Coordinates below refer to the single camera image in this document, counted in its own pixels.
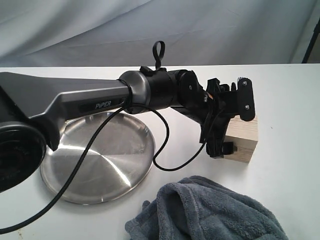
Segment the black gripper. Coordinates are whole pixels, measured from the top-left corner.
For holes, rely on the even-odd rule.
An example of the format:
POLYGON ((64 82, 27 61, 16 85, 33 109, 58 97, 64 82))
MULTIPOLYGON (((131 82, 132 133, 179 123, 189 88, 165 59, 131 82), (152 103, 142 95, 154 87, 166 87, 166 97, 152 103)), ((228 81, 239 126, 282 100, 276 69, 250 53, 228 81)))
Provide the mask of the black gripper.
POLYGON ((228 113, 229 107, 236 106, 236 84, 221 84, 217 78, 207 81, 204 89, 196 77, 176 77, 172 109, 200 125, 199 142, 205 145, 206 153, 214 159, 234 153, 234 143, 224 142, 227 126, 238 112, 228 113), (223 96, 231 93, 226 100, 223 96))

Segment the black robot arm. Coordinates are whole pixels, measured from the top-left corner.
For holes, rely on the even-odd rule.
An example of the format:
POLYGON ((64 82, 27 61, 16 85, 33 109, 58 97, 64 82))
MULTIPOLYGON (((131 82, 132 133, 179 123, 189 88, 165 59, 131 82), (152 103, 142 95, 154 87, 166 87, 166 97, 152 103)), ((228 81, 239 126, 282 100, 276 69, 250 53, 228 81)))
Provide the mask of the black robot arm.
POLYGON ((26 180, 41 164, 46 148, 57 150, 66 121, 116 108, 130 114, 173 108, 201 125, 200 139, 214 118, 238 114, 236 85, 211 79, 203 88, 191 70, 162 67, 165 43, 152 47, 155 68, 141 66, 117 80, 0 74, 0 189, 26 180))

